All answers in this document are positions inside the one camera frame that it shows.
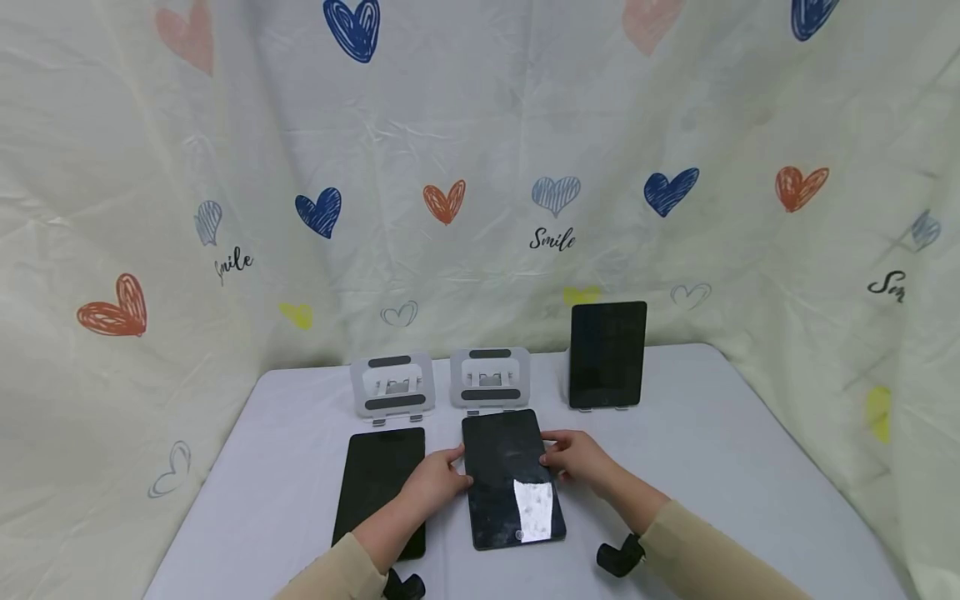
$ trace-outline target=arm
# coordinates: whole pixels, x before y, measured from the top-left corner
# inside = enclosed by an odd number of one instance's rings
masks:
[[[407,541],[431,515],[473,483],[450,463],[464,447],[430,454],[400,494],[300,572],[275,600],[374,600]]]
[[[544,431],[540,462],[583,480],[641,536],[647,566],[683,600],[807,600],[808,596],[723,533],[618,465],[582,431]]]

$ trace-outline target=yellow heart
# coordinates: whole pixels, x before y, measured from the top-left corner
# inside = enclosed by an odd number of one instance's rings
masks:
[[[602,292],[600,288],[591,285],[580,290],[575,287],[564,288],[564,304],[573,306],[574,304],[593,304],[600,300]]]
[[[890,443],[890,388],[877,386],[867,394],[864,416],[874,436],[884,444]]]
[[[307,330],[313,326],[313,309],[309,304],[294,306],[283,303],[280,305],[280,312],[300,329]]]

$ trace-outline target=beige sleeve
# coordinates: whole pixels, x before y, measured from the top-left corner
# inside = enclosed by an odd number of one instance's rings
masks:
[[[353,534],[346,534],[294,577],[274,600],[376,600],[387,577]]]
[[[809,600],[772,566],[671,501],[640,538],[646,564],[683,600]]]

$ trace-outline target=white curtain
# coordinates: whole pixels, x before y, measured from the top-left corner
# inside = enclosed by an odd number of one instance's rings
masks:
[[[5,3],[0,596],[142,593],[267,370],[556,350],[572,303],[647,300],[960,598],[957,31],[951,0]]]

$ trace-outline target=upright tablet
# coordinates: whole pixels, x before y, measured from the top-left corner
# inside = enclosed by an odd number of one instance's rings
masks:
[[[570,327],[570,408],[636,406],[646,302],[578,304]]]
[[[532,410],[463,420],[473,547],[490,550],[566,536],[557,488],[540,465],[543,441]]]
[[[340,504],[333,525],[333,544],[393,500],[425,452],[423,428],[361,433],[350,438]],[[426,551],[426,525],[407,542],[401,561],[418,559]]]

